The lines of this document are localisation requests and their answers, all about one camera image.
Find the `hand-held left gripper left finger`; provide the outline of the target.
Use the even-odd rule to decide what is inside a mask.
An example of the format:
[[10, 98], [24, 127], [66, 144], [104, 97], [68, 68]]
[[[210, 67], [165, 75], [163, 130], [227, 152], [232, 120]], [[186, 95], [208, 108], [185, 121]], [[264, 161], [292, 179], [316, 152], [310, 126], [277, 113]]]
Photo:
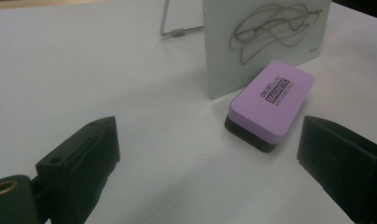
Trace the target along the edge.
[[92, 121], [39, 161], [52, 224], [84, 224], [120, 160], [116, 119]]

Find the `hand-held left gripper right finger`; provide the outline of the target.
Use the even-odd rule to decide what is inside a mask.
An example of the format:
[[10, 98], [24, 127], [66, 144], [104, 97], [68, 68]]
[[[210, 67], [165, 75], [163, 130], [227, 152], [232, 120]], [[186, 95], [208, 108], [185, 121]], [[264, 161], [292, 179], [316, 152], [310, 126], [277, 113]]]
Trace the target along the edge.
[[356, 224], [377, 224], [377, 144], [327, 119], [306, 116], [300, 165]]

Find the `small white glass whiteboard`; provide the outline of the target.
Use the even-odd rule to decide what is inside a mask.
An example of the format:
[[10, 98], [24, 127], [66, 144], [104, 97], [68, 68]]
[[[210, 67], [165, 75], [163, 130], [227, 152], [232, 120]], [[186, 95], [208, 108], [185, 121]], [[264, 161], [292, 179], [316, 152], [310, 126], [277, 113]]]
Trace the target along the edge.
[[245, 87], [270, 62], [320, 55], [331, 0], [202, 0], [208, 94]]

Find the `purple whiteboard eraser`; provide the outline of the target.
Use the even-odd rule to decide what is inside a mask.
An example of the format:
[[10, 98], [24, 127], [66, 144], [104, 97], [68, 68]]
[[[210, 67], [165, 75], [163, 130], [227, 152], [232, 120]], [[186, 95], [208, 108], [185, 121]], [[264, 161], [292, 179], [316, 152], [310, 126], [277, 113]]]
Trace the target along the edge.
[[230, 103], [225, 127], [269, 153], [282, 141], [314, 85], [314, 76], [273, 61]]

